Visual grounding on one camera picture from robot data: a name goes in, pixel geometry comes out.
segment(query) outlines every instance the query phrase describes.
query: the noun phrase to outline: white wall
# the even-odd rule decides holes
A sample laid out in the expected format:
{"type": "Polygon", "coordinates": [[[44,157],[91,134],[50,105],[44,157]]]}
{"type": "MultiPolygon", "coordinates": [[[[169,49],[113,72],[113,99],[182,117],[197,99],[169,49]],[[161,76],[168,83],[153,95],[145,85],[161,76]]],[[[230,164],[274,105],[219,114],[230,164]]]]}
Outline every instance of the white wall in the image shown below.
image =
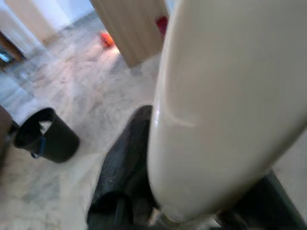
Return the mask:
{"type": "Polygon", "coordinates": [[[93,11],[89,0],[6,0],[42,43],[70,23],[93,11]]]}
{"type": "Polygon", "coordinates": [[[4,0],[0,0],[0,31],[27,58],[38,49],[44,48],[19,18],[17,18],[14,12],[5,4],[4,0]]]}

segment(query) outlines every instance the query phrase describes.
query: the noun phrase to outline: marble floor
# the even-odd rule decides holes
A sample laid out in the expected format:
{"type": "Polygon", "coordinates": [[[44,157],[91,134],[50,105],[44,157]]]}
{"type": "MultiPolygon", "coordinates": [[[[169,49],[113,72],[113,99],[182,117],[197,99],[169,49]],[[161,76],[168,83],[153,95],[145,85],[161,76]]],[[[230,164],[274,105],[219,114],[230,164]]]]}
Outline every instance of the marble floor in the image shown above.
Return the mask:
{"type": "MultiPolygon", "coordinates": [[[[128,117],[154,96],[160,55],[129,69],[116,48],[104,50],[95,14],[60,32],[60,39],[0,74],[0,104],[21,124],[51,106],[81,145],[66,163],[33,160],[13,146],[0,172],[1,230],[83,230],[105,153],[128,117]]],[[[275,165],[307,219],[307,133],[275,165]]]]}

